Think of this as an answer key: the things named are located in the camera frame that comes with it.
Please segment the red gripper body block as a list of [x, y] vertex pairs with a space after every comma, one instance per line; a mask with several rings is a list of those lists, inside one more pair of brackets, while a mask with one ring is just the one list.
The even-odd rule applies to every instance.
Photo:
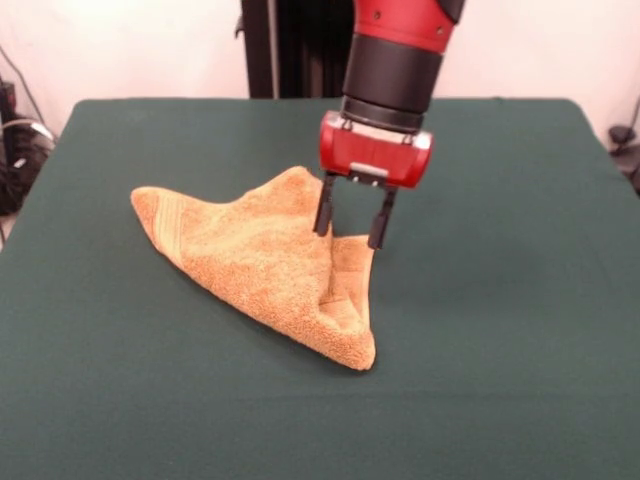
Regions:
[[319, 136], [321, 168], [360, 181], [367, 177], [394, 187], [414, 188], [429, 164], [433, 135], [403, 134], [325, 113]]

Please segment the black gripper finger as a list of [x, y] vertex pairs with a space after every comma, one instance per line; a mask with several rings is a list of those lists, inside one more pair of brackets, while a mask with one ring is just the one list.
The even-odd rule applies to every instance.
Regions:
[[373, 250], [379, 250], [383, 246], [386, 229], [391, 218], [397, 192], [398, 189], [396, 187], [388, 187], [385, 189], [385, 196], [381, 209], [374, 218], [368, 237], [368, 246]]
[[318, 236], [326, 236], [333, 214], [332, 192], [336, 175], [327, 171], [322, 183], [313, 232]]

